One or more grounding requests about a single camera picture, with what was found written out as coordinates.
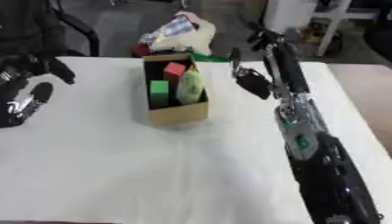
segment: green light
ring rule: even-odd
[[[283,120],[283,124],[289,126],[289,125],[292,125],[292,121],[286,119],[286,120]]]
[[[309,142],[306,140],[301,140],[301,141],[298,141],[297,143],[298,143],[299,148],[301,148],[301,149],[305,149],[305,148],[309,147]]]

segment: black robotic glove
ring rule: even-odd
[[[75,74],[61,61],[44,54],[12,55],[0,59],[0,128],[23,124],[52,95],[50,83],[38,84],[22,101],[15,98],[28,85],[28,79],[53,74],[74,84]]]
[[[53,74],[69,85],[74,84],[74,72],[45,53],[7,56],[0,59],[0,65],[0,87],[8,82],[43,74]]]

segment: fabric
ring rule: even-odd
[[[192,49],[196,53],[202,53],[210,56],[212,54],[210,44],[216,33],[215,25],[197,17],[194,13],[187,12],[186,16],[188,17],[188,15],[192,15],[192,22],[199,25],[199,29],[197,31],[193,29],[193,31],[189,31],[187,33],[157,38],[150,46],[150,49],[153,52],[163,50],[181,52]]]
[[[164,25],[153,33],[144,34],[139,43],[152,44],[160,35],[173,36],[194,31],[192,23],[186,16],[176,16],[169,24]]]
[[[46,0],[0,0],[0,55],[63,51],[65,30]]]

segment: white table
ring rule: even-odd
[[[50,103],[25,126],[0,130],[0,220],[311,223],[273,119],[277,102],[236,86],[228,64],[199,63],[210,119],[154,128],[141,60],[64,61],[77,84],[41,78],[56,86]],[[263,70],[261,62],[247,66]],[[327,66],[303,68],[383,223],[392,223],[387,152]]]

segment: robotic arm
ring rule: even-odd
[[[252,36],[255,49],[263,49],[263,61],[272,81],[241,65],[234,49],[233,76],[250,93],[280,101],[276,122],[299,191],[316,224],[379,224],[382,215],[364,184],[354,162],[340,140],[332,136],[310,96],[310,89],[294,51],[272,31]]]

